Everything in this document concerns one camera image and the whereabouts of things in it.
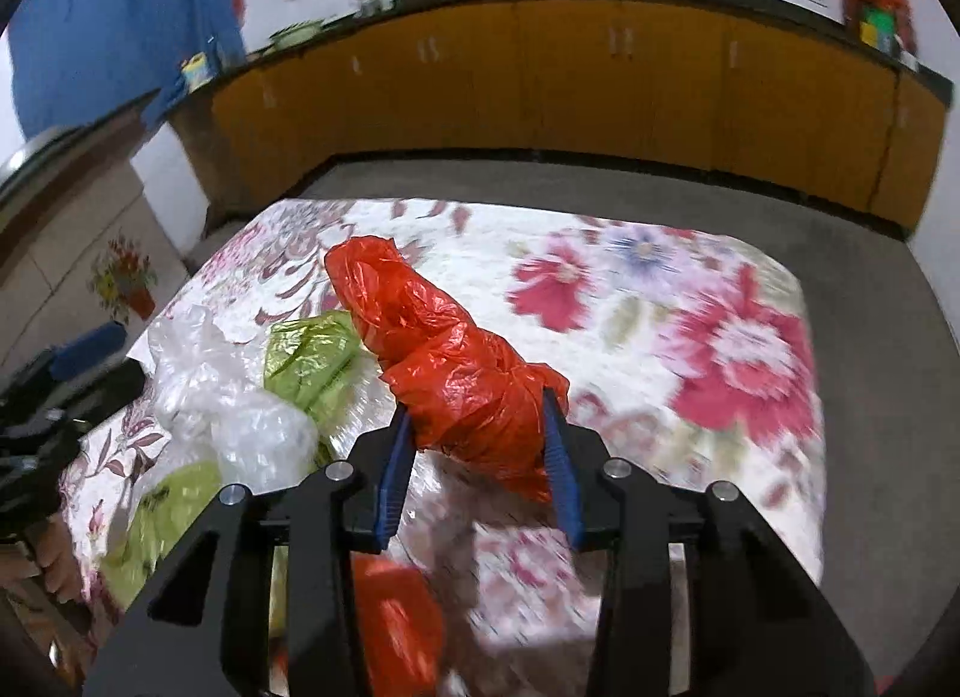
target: human hand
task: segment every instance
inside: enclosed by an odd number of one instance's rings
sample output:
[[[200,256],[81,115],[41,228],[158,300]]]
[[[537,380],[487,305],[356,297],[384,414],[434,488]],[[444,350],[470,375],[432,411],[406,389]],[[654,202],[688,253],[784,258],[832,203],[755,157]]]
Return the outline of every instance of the human hand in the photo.
[[[32,542],[37,563],[32,563],[13,546],[0,547],[0,587],[40,575],[46,590],[61,602],[80,598],[80,566],[73,555],[73,540],[64,518],[52,515]]]

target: silver screw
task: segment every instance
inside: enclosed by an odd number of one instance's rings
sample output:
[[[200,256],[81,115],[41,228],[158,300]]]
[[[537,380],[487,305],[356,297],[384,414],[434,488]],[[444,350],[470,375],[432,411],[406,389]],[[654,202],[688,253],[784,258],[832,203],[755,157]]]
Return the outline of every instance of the silver screw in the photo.
[[[603,472],[608,478],[619,480],[633,472],[630,462],[623,459],[608,459],[604,462]]]
[[[733,502],[740,495],[740,489],[738,489],[728,480],[722,480],[719,481],[719,483],[714,483],[712,486],[712,491],[713,496],[715,496],[721,502]]]
[[[326,466],[323,474],[333,481],[347,480],[353,474],[353,465],[350,462],[333,462]]]
[[[247,490],[241,486],[241,484],[233,483],[220,489],[218,499],[220,499],[224,505],[236,505],[238,502],[243,502],[246,496]]]

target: blue curtain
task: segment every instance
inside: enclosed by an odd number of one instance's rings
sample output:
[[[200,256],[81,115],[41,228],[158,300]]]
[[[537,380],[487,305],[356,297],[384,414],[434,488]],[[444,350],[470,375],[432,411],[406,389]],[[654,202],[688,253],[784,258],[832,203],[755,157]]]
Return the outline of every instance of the blue curtain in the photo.
[[[181,61],[213,37],[245,54],[232,0],[23,0],[11,20],[13,103],[25,136],[85,125],[153,89],[153,125],[184,94]]]

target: tablecloth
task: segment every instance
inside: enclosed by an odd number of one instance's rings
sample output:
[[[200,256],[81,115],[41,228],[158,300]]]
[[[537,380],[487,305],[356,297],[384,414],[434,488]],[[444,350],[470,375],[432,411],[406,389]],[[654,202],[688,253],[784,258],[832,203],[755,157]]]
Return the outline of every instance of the tablecloth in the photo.
[[[821,407],[800,285],[776,261],[735,238],[553,211],[285,200],[157,320],[203,305],[228,339],[248,342],[275,321],[333,308],[323,254],[358,235],[393,238],[478,325],[568,377],[569,419],[611,454],[690,489],[733,480],[819,580]],[[146,336],[130,355],[152,370]],[[148,387],[88,435],[62,482],[98,638],[118,618],[99,557],[124,532],[131,485],[170,439],[151,411]],[[391,412],[374,408],[357,433]],[[389,553],[426,572],[443,607],[440,694],[583,692],[606,561],[571,556],[550,510],[419,454]]]

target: black countertop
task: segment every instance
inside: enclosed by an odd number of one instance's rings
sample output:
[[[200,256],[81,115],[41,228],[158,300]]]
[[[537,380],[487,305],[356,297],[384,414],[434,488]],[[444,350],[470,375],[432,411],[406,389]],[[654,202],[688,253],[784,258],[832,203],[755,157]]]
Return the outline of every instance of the black countertop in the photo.
[[[195,92],[215,91],[215,89],[219,88],[219,86],[229,83],[229,81],[234,77],[251,70],[253,67],[265,67],[266,65],[271,65],[273,62],[284,60],[312,47],[327,43],[328,41],[336,41],[338,38],[347,37],[359,30],[377,24],[378,22],[385,22],[387,19],[404,17],[407,14],[417,14],[420,11],[439,9],[443,6],[472,3],[474,1],[479,0],[436,0],[431,3],[421,3],[416,6],[405,6],[402,0],[397,0],[395,1],[394,7],[390,9],[390,11],[386,11],[383,14],[377,14],[374,17],[363,17],[363,19],[359,19],[358,17],[342,17],[342,19],[328,22],[328,26],[325,27],[325,30],[318,34],[318,36],[315,36],[315,38],[311,38],[310,41],[305,41],[304,43],[297,44],[296,46],[288,47],[287,49],[282,49],[277,52],[268,53],[256,58],[256,60],[248,62],[246,65],[242,65],[242,67],[237,67],[234,68],[234,70],[226,71],[220,76],[216,77],[213,81],[203,86],[203,88],[200,88]],[[841,25],[835,19],[825,17],[823,14],[818,14],[817,11],[811,11],[803,6],[789,3],[785,0],[667,1],[676,3],[689,3],[705,8],[729,11],[732,14],[740,14],[741,16],[751,17],[759,22],[766,22],[769,24],[793,28],[802,32],[810,32],[819,37],[827,38],[829,41],[836,41],[837,43],[843,44],[843,46],[856,51],[865,58],[878,62],[880,65],[886,65],[886,67],[889,67],[892,70],[909,71],[909,69],[904,67],[904,65],[902,65],[899,61],[884,55],[882,52],[867,46],[865,43],[862,43],[862,41],[859,41],[858,38],[851,36],[851,34],[847,32],[843,25]],[[952,81],[947,79],[947,77],[944,77],[942,74],[930,70],[930,68],[927,68],[924,65],[920,66],[920,70],[916,73],[916,76],[931,92],[933,92],[934,95],[937,96],[937,98],[944,103],[944,105],[947,105],[947,107],[952,105]],[[181,103],[188,102],[189,98],[190,96],[187,96]]]

